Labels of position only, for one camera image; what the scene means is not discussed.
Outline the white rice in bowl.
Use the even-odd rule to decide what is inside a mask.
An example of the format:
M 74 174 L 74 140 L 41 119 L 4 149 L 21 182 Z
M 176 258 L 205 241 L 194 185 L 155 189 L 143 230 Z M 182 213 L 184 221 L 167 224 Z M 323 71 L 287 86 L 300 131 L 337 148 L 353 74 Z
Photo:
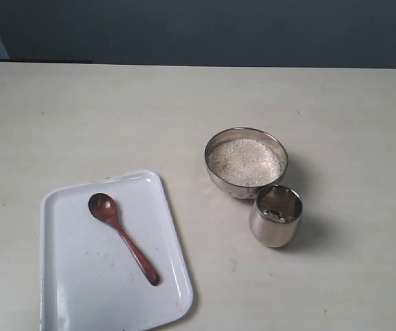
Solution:
M 281 175 L 273 151 L 253 139 L 235 139 L 215 147 L 208 156 L 210 169 L 224 181 L 242 187 L 262 186 Z

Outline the steel bowl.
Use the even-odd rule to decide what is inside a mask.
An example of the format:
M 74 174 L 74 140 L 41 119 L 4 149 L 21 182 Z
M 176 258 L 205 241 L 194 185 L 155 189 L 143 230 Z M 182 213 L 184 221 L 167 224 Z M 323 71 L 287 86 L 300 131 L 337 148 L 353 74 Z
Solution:
M 282 143 L 255 128 L 229 128 L 217 133 L 204 150 L 210 180 L 236 199 L 254 199 L 264 187 L 278 184 L 288 168 Z

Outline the steel cup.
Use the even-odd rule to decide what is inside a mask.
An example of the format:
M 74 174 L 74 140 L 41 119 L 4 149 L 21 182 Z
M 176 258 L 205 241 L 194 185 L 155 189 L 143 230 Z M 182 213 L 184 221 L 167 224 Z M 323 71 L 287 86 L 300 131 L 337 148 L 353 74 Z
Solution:
M 288 222 L 274 223 L 268 221 L 262 214 L 264 210 L 278 210 L 287 216 Z M 250 231 L 256 240 L 266 247 L 284 247 L 296 235 L 302 211 L 302 201 L 294 190 L 283 185 L 264 187 L 255 197 L 250 209 Z

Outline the rice in steel cup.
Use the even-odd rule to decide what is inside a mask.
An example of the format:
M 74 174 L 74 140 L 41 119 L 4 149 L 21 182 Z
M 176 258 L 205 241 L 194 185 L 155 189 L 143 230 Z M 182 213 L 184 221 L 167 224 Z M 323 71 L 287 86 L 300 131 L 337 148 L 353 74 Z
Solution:
M 278 210 L 264 210 L 262 211 L 264 218 L 274 223 L 287 223 L 287 216 Z

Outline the white rectangular plastic tray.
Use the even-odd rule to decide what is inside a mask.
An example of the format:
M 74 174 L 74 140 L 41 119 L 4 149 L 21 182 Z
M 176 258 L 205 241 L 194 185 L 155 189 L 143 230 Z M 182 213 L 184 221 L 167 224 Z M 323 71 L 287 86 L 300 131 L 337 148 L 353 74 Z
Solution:
M 88 200 L 110 195 L 119 220 L 156 267 L 150 285 L 115 230 Z M 67 186 L 41 203 L 41 330 L 150 330 L 187 315 L 190 276 L 160 176 L 138 170 Z

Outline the brown wooden spoon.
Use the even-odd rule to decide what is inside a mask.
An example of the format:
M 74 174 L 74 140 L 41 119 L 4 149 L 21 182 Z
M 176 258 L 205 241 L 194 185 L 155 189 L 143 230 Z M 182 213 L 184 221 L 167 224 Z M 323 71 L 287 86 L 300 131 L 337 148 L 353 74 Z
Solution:
M 161 277 L 152 262 L 139 249 L 121 226 L 115 200 L 106 193 L 95 193 L 88 200 L 88 209 L 95 219 L 108 225 L 118 233 L 149 284 L 158 286 L 161 283 Z

